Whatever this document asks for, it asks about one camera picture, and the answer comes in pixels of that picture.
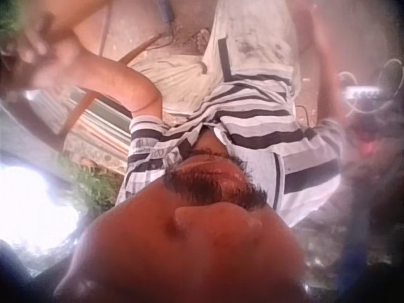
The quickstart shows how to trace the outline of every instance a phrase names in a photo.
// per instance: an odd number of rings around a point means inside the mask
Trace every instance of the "nose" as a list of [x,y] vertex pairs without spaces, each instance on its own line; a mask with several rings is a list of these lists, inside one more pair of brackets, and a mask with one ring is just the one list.
[[230,246],[255,242],[262,231],[261,220],[254,213],[227,202],[180,207],[174,221],[189,237],[200,236],[205,241]]

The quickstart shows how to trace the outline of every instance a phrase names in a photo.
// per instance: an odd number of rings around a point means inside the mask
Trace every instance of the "mustache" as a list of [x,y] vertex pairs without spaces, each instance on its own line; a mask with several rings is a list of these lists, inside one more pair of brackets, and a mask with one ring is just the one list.
[[[241,171],[246,171],[246,163],[237,157],[212,153],[206,150],[193,151],[189,154],[189,157],[195,155],[212,155],[226,158],[235,163]],[[267,193],[250,182],[247,182],[243,187],[223,190],[217,174],[202,172],[197,168],[178,171],[174,170],[173,167],[169,167],[163,176],[163,183],[167,190],[180,194],[193,206],[212,205],[226,201],[243,207],[247,211],[253,211],[267,205]]]

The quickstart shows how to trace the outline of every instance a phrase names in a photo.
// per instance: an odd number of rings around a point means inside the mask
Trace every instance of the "striped shirt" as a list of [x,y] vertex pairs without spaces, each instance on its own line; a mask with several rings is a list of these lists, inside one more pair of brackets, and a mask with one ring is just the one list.
[[257,70],[222,83],[184,124],[152,116],[131,121],[128,171],[117,203],[130,198],[183,159],[210,128],[229,155],[247,163],[252,183],[293,226],[317,210],[340,183],[343,130],[331,119],[314,128],[294,119],[291,74]]

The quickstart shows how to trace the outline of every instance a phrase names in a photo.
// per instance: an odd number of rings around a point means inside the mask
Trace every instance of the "dirty white pants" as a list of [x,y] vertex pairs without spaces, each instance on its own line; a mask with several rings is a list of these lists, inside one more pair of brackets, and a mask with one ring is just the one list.
[[222,38],[226,38],[232,73],[285,70],[293,74],[295,92],[300,90],[295,28],[285,0],[219,0],[203,57],[145,59],[133,68],[162,92],[164,111],[191,114],[223,81],[218,50]]

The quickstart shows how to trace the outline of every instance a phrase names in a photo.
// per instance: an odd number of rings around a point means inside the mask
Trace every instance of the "man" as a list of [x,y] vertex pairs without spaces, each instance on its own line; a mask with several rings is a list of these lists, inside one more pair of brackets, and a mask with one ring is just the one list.
[[[263,11],[258,5],[263,2],[243,5]],[[59,59],[42,62],[34,87],[55,81],[79,85],[114,97],[133,115],[128,171],[118,205],[81,238],[57,289],[59,298],[69,302],[302,299],[304,262],[288,225],[320,207],[338,186],[343,136],[331,51],[315,12],[306,10],[306,16],[312,22],[321,67],[315,128],[294,121],[290,66],[267,68],[260,61],[262,68],[247,69],[230,50],[230,58],[221,56],[223,72],[228,73],[225,82],[186,123],[170,128],[162,121],[162,96],[148,78],[88,53],[72,35],[47,45],[37,33],[40,23],[20,38],[18,50],[26,62],[34,64],[50,51]],[[258,17],[255,21],[262,26]],[[268,60],[236,35],[228,37],[227,45],[235,45],[246,61]],[[230,74],[226,60],[231,61]]]

